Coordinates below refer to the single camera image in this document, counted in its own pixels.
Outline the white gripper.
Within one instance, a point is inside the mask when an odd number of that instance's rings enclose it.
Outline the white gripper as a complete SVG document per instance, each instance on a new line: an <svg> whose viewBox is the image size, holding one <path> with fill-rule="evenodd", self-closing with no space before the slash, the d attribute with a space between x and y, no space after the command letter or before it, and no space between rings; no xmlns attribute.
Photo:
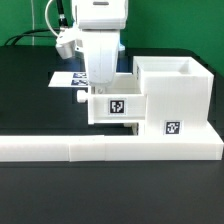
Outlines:
<svg viewBox="0 0 224 224"><path fill-rule="evenodd" d="M90 86L109 86L117 68L120 32L87 30L82 32L84 62Z"/></svg>

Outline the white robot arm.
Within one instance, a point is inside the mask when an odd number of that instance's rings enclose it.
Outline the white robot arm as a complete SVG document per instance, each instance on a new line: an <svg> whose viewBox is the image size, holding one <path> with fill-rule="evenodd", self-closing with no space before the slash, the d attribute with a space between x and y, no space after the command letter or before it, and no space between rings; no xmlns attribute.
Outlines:
<svg viewBox="0 0 224 224"><path fill-rule="evenodd" d="M128 17L128 0L72 0L72 28L61 31L56 49L63 59L82 47L91 86L109 86L116 74L120 31Z"/></svg>

